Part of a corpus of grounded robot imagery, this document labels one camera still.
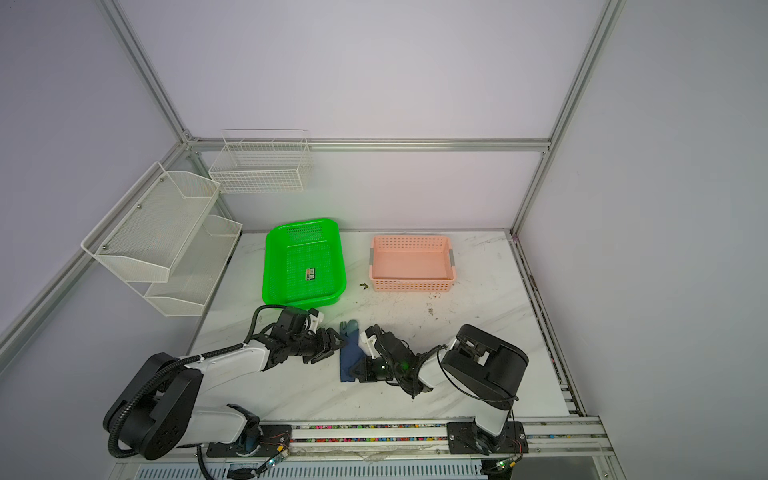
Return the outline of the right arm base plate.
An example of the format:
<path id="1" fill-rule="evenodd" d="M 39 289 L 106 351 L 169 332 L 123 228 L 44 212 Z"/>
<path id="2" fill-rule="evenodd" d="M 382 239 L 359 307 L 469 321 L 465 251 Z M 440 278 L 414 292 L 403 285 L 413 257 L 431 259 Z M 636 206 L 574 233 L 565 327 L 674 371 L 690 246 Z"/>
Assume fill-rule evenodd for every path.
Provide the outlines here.
<path id="1" fill-rule="evenodd" d="M 523 424 L 507 421 L 498 436 L 487 433 L 475 422 L 450 422 L 446 425 L 449 452 L 458 454 L 527 454 L 529 445 Z"/>

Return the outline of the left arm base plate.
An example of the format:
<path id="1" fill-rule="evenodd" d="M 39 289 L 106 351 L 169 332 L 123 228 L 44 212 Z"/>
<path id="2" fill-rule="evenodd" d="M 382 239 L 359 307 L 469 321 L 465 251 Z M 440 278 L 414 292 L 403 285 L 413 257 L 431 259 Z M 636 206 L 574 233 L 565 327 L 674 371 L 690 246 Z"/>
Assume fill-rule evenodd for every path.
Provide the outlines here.
<path id="1" fill-rule="evenodd" d="M 283 447 L 288 449 L 292 438 L 289 424 L 262 424 L 260 434 L 254 440 L 241 443 L 213 443 L 207 447 L 208 458 L 269 458 Z"/>

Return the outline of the dark blue paper napkin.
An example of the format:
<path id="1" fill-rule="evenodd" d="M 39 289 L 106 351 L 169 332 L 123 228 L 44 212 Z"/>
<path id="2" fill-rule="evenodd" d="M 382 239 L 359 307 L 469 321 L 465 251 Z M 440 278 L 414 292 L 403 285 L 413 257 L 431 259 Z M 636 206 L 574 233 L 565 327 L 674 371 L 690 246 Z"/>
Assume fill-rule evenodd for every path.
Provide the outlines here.
<path id="1" fill-rule="evenodd" d="M 355 380 L 349 375 L 349 369 L 366 355 L 358 347 L 358 336 L 348 337 L 347 344 L 340 350 L 339 373 L 342 383 L 350 383 Z"/>

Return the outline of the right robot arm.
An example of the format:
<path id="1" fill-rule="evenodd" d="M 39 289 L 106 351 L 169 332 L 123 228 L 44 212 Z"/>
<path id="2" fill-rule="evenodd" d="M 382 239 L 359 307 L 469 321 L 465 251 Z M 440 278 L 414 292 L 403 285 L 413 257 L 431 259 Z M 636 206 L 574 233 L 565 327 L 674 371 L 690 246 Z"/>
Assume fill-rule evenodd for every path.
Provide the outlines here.
<path id="1" fill-rule="evenodd" d="M 340 378 L 384 382 L 411 398 L 446 382 L 472 401 L 470 430 L 494 449 L 517 433 L 513 408 L 528 364 L 523 350 L 470 324 L 461 326 L 450 343 L 422 353 L 375 324 L 342 348 Z"/>

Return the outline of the green plastic basket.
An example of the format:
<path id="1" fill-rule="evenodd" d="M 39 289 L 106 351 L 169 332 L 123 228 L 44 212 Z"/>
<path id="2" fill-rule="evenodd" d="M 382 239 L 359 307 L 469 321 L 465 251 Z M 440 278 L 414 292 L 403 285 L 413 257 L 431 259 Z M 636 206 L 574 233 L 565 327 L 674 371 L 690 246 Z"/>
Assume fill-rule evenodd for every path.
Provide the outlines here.
<path id="1" fill-rule="evenodd" d="M 316 279 L 306 280 L 306 271 Z M 339 301 L 347 286 L 339 225 L 321 218 L 293 222 L 268 232 L 262 299 L 305 310 Z"/>

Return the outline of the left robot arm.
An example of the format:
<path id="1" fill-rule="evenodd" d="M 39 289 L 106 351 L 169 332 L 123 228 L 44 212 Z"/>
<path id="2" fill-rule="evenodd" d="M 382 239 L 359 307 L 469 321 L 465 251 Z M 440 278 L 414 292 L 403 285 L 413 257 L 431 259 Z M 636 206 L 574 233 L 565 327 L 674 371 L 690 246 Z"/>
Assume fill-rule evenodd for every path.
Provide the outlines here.
<path id="1" fill-rule="evenodd" d="M 244 340 L 234 345 L 187 357 L 149 357 L 104 416 L 109 454 L 156 460 L 177 447 L 223 444 L 251 456 L 267 445 L 258 415 L 233 402 L 208 406 L 202 395 L 290 357 L 316 364 L 346 344 L 335 329 L 320 327 L 323 315 L 316 309 L 272 308 L 275 321 L 258 327 L 266 309 L 258 307 Z"/>

